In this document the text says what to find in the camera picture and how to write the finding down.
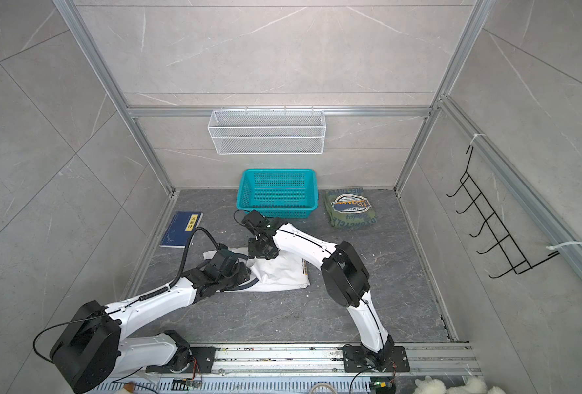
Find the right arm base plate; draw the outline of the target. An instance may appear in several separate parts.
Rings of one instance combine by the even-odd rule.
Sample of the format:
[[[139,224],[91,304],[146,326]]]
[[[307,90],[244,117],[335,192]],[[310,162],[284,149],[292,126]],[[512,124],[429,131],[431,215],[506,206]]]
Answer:
[[[369,369],[380,373],[409,373],[411,367],[406,350],[402,346],[386,346],[381,352],[373,353],[363,346],[344,345],[344,370],[348,373],[358,373]]]

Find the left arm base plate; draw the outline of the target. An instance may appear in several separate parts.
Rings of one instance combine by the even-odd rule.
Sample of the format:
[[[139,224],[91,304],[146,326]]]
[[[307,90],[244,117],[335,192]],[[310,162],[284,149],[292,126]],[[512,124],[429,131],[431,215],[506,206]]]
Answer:
[[[176,354],[164,365],[151,365],[145,371],[159,374],[210,374],[217,348],[196,346],[188,350],[179,348]]]

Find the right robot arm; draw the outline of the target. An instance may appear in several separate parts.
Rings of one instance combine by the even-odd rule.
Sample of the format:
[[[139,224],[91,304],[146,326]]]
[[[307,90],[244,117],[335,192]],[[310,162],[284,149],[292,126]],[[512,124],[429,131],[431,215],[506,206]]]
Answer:
[[[360,336],[367,364],[384,369],[394,341],[381,323],[371,298],[369,272],[352,244],[322,241],[280,218],[263,218],[256,211],[242,220],[253,235],[248,254],[274,259],[281,252],[297,255],[320,269],[329,296],[348,310]]]

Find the green tank top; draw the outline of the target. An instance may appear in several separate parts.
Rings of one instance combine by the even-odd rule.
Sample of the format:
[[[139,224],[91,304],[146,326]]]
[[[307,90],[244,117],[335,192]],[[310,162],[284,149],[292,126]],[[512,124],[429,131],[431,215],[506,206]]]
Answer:
[[[333,228],[353,230],[377,222],[376,210],[361,187],[326,190],[324,204]]]

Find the white patterned tank top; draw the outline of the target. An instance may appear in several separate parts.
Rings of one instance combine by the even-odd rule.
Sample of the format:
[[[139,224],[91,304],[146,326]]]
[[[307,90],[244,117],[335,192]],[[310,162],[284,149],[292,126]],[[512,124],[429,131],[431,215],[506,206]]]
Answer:
[[[248,258],[250,279],[234,292],[282,292],[310,286],[307,262],[295,254],[281,251],[274,259]]]

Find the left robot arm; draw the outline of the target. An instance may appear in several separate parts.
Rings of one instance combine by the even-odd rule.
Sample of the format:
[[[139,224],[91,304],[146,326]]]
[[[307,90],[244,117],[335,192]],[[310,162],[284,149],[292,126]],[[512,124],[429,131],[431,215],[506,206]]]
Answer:
[[[140,328],[172,311],[251,281],[245,254],[221,250],[157,289],[109,305],[82,305],[50,351],[73,392],[86,393],[110,375],[138,369],[182,372],[193,365],[189,343],[174,330],[134,338]]]

